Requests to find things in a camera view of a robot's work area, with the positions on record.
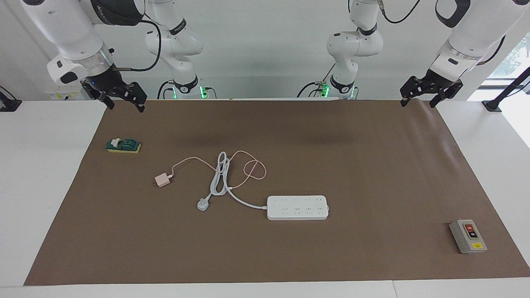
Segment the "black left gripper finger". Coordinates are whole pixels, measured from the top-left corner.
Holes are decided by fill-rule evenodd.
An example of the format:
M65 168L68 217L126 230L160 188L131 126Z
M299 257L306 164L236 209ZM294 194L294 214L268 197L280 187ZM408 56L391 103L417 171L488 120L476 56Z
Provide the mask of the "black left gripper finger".
M455 83L446 89L440 89L438 94L430 100L430 107L435 108L437 104L445 99L453 99L463 87L463 83Z
M423 94L422 79L416 76L411 76L400 88L402 99L400 100L401 107L405 107L411 99Z

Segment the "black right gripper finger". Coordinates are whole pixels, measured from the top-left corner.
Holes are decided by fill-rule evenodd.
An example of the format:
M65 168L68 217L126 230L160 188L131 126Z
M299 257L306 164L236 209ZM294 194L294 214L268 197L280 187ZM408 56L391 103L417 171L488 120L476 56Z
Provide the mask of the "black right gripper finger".
M94 89L92 85L85 85L85 92L88 94L91 100L98 100L99 102L105 104L109 110L114 108L114 102L106 92L98 91Z
M144 113L147 94L137 82L123 85L122 99L134 104L140 113Z

